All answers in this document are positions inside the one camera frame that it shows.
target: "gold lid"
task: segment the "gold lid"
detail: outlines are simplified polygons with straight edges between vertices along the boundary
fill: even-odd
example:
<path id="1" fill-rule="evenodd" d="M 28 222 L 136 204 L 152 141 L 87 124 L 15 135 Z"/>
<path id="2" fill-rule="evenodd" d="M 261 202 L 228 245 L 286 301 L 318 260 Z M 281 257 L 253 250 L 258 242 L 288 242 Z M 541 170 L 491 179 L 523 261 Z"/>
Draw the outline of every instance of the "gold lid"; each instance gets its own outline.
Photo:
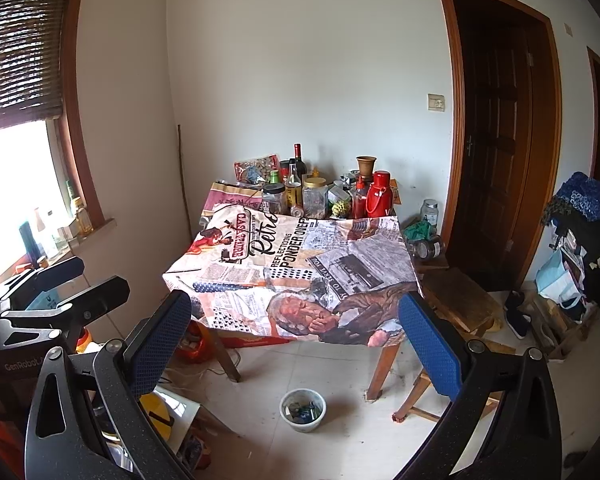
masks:
<path id="1" fill-rule="evenodd" d="M 327 184 L 327 179 L 321 176 L 311 176 L 304 180 L 305 187 L 323 187 Z"/>

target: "red bottle cap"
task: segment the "red bottle cap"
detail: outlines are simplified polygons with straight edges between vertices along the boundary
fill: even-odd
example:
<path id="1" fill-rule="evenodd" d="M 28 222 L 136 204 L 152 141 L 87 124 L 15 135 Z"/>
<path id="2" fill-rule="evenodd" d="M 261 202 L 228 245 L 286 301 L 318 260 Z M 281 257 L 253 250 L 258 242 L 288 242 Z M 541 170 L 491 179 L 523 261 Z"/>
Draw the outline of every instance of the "red bottle cap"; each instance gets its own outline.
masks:
<path id="1" fill-rule="evenodd" d="M 391 180 L 391 174 L 388 171 L 376 171 L 374 173 L 374 186 L 375 187 L 389 187 L 390 180 Z"/>

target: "tile floor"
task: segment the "tile floor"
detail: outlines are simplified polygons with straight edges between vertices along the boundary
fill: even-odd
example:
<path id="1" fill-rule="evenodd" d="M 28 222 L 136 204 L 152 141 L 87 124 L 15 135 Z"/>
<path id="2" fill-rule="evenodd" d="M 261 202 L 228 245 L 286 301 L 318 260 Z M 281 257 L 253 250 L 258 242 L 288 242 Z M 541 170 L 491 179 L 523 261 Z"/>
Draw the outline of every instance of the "tile floor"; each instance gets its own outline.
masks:
<path id="1" fill-rule="evenodd" d="M 494 340 L 523 350 L 505 325 Z M 209 439 L 212 465 L 199 480 L 391 480 L 418 450 L 434 423 L 410 416 L 402 424 L 391 414 L 402 404 L 421 365 L 404 343 L 384 384 L 382 397 L 366 402 L 364 392 L 379 349 L 313 342 L 239 350 L 242 382 L 231 383 L 206 365 L 173 367 L 175 390 L 204 404 L 239 436 Z M 563 452 L 587 449 L 600 434 L 600 320 L 589 339 L 562 363 L 550 363 L 562 427 Z M 293 388 L 309 387 L 327 401 L 327 413 L 313 433 L 292 430 L 278 403 Z M 442 414 L 448 399 L 429 388 L 418 406 Z M 475 430 L 456 469 L 469 465 L 493 415 Z"/>

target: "light switch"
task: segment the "light switch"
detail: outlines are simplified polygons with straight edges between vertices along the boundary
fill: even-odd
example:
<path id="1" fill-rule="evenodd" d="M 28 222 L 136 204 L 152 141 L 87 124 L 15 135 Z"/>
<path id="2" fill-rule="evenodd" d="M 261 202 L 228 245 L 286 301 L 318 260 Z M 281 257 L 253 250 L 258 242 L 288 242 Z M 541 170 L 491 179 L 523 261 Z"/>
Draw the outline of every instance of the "light switch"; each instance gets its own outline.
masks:
<path id="1" fill-rule="evenodd" d="M 445 97 L 443 95 L 429 94 L 429 110 L 432 112 L 444 112 Z"/>

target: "black lid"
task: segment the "black lid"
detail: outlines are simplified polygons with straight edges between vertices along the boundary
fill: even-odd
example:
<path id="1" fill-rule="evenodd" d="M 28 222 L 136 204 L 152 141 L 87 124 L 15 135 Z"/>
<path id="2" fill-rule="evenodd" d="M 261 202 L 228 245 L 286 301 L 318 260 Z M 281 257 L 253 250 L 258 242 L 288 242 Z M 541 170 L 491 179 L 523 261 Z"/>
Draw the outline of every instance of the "black lid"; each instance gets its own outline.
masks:
<path id="1" fill-rule="evenodd" d="M 285 185 L 281 182 L 276 182 L 275 184 L 265 184 L 262 186 L 262 191 L 271 195 L 277 195 L 278 193 L 284 192 L 284 190 Z"/>

